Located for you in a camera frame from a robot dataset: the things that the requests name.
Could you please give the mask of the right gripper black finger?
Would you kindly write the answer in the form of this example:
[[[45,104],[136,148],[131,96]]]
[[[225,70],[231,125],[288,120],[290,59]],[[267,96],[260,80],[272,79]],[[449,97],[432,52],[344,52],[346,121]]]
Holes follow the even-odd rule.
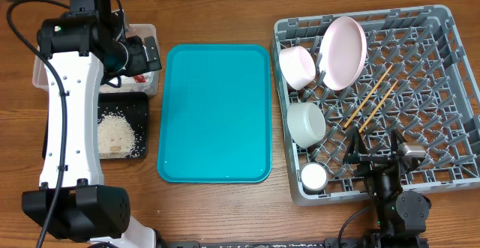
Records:
[[[391,140],[391,155],[393,157],[403,157],[405,155],[405,147],[408,146],[408,142],[402,136],[398,129],[393,129],[390,133]]]
[[[365,162],[368,151],[359,129],[357,127],[351,127],[347,131],[347,139],[349,140],[349,144],[343,157],[343,164],[358,164]]]

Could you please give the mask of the tissue with red wrapper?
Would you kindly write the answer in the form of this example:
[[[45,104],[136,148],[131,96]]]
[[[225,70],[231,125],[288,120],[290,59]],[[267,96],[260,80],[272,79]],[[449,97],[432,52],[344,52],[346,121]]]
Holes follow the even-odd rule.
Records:
[[[155,89],[155,79],[157,72],[148,72],[137,76],[127,77],[121,76],[121,87],[117,88],[118,80],[116,78],[109,81],[111,85],[105,84],[100,87],[100,93],[116,93],[116,92],[138,92],[142,91],[146,94],[152,93]]]

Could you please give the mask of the white cup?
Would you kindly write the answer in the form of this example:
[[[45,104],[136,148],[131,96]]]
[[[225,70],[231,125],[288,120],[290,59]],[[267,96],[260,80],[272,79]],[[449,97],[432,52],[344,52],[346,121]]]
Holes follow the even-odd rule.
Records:
[[[302,186],[309,192],[319,192],[328,183],[328,173],[319,163],[308,163],[300,171]]]

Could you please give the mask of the grey bowl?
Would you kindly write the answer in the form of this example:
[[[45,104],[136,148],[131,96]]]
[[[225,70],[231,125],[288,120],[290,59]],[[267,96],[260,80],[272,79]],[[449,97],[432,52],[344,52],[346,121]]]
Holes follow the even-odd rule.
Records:
[[[320,142],[326,134],[324,115],[315,103],[291,104],[286,120],[292,140],[301,148]]]

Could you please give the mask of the wooden chopstick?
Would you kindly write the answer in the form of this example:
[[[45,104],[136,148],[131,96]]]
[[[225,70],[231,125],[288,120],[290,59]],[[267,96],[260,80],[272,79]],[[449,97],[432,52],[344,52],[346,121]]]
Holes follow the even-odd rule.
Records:
[[[350,123],[353,121],[353,119],[356,117],[356,115],[361,111],[362,107],[368,102],[372,94],[378,89],[380,86],[380,83],[386,78],[386,76],[389,74],[389,71],[392,69],[393,64],[391,64],[385,71],[385,73],[380,77],[379,81],[375,84],[375,86],[370,90],[368,95],[363,99],[363,101],[360,103],[358,108],[353,112],[353,114],[349,117],[349,119],[346,121],[346,123],[343,126],[343,129],[346,130]]]
[[[371,112],[371,114],[368,116],[367,120],[363,123],[363,125],[359,128],[359,132],[362,133],[367,125],[370,123],[372,118],[375,116],[375,114],[380,110],[381,106],[386,102],[387,98],[389,97],[390,93],[393,92],[395,89],[396,85],[398,84],[399,80],[397,79],[390,87],[390,89],[385,93],[379,104],[376,106],[376,108]]]

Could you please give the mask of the rice pile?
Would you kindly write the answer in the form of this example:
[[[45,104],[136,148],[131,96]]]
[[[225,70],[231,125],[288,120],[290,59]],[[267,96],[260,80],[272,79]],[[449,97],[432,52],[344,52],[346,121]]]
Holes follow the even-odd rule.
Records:
[[[97,125],[98,151],[101,159],[139,158],[141,136],[122,113],[101,115]]]

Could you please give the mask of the large pink plate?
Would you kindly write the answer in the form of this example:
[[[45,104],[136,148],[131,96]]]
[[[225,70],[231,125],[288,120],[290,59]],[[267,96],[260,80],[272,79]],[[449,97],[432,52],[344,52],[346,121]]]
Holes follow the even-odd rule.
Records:
[[[334,91],[351,86],[363,71],[367,41],[363,28],[351,17],[337,18],[326,30],[319,53],[323,82]]]

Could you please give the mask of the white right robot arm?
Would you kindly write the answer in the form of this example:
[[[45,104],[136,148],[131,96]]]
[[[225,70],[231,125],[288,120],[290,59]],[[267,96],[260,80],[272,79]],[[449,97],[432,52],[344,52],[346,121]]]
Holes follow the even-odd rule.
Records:
[[[356,164],[354,175],[364,179],[367,194],[376,210],[378,228],[365,232],[352,241],[343,241],[347,225],[364,208],[353,214],[340,228],[339,247],[427,247],[428,241],[419,235],[426,231],[426,220],[431,201],[421,193],[405,191],[401,177],[416,170],[425,160],[426,151],[418,144],[408,142],[394,129],[390,133],[391,148],[387,156],[368,153],[357,127],[348,133],[349,145],[343,157],[344,164]]]

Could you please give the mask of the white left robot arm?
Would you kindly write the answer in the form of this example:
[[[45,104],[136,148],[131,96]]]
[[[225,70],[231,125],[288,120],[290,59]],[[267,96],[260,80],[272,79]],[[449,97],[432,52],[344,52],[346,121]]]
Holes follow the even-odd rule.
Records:
[[[131,215],[126,190],[104,183],[98,153],[98,97],[112,79],[157,71],[153,37],[127,37],[115,0],[70,0],[43,21],[32,52],[47,68],[46,153],[37,190],[22,210],[43,235],[92,247],[161,247],[160,234]]]

